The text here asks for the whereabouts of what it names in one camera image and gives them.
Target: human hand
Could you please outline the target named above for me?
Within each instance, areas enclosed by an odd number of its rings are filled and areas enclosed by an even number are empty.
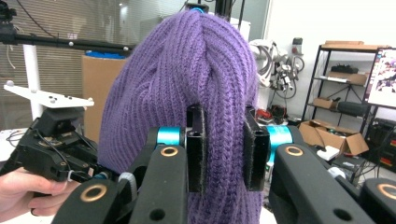
[[[0,176],[0,222],[33,209],[35,216],[54,215],[78,182],[56,182],[23,168]],[[33,192],[49,196],[33,198]]]

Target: purple knit beanie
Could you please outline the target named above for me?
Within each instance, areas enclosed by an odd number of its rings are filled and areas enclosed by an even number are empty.
[[[99,163],[124,172],[150,127],[185,127],[187,107],[200,103],[207,114],[207,183],[204,195],[190,193],[189,223],[259,223],[262,195],[247,191],[242,176],[245,107],[255,105],[257,87],[248,43],[230,23],[177,13],[134,50],[115,80]]]

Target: brown box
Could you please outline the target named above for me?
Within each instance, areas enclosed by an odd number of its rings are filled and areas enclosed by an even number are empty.
[[[369,149],[359,132],[337,127],[319,119],[301,123],[299,130],[304,141],[311,146],[332,146],[340,149],[340,153],[348,152],[352,155],[361,154]]]
[[[346,79],[348,83],[351,84],[356,84],[356,85],[362,85],[364,86],[366,84],[366,80],[368,74],[349,74],[349,73],[337,73],[337,72],[330,72],[329,77],[338,77],[338,78],[343,78]]]
[[[364,42],[360,40],[326,40],[326,45],[334,45],[334,44],[348,44],[348,45],[363,45]]]
[[[91,97],[95,102],[84,115],[85,136],[92,141],[99,142],[106,98],[125,61],[82,56],[83,98]]]
[[[326,109],[335,109],[337,107],[337,102],[325,97],[315,98],[313,104]]]
[[[377,50],[378,48],[389,48],[389,45],[363,45],[363,44],[323,44],[323,49],[365,49]]]

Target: brass ring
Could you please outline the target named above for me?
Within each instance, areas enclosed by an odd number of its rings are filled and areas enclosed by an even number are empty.
[[[163,148],[163,150],[161,150],[161,155],[163,155],[165,157],[173,157],[176,154],[177,154],[177,148],[175,148],[175,147],[166,147],[166,148]]]
[[[379,192],[381,192],[383,195],[387,196],[388,198],[396,200],[396,195],[389,193],[388,191],[385,190],[385,188],[396,189],[396,186],[390,184],[378,185]]]
[[[93,189],[99,189],[99,193],[94,196],[88,195],[88,193]],[[107,187],[103,184],[96,184],[89,186],[88,188],[82,191],[81,196],[79,197],[84,203],[91,203],[101,199],[107,192]]]
[[[286,152],[291,156],[303,156],[303,151],[297,147],[286,147]]]

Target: finger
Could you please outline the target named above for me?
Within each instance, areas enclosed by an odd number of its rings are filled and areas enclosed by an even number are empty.
[[[55,215],[56,212],[58,212],[59,208],[61,208],[61,204],[57,204],[48,208],[35,208],[31,211],[31,213],[32,215],[38,217],[48,217]]]
[[[26,191],[53,194],[63,191],[65,187],[64,182],[56,182],[20,171],[10,172],[0,177],[0,192],[7,195]]]
[[[69,194],[66,193],[66,194],[59,194],[56,196],[33,198],[32,201],[29,202],[28,207],[34,209],[50,208],[58,204],[62,204],[67,199],[68,196]]]
[[[65,188],[63,191],[60,191],[59,193],[54,193],[53,195],[63,194],[63,193],[71,193],[71,192],[73,192],[73,190],[75,190],[79,185],[80,185],[80,183],[78,183],[77,181],[67,182],[67,186],[66,186],[66,188]]]

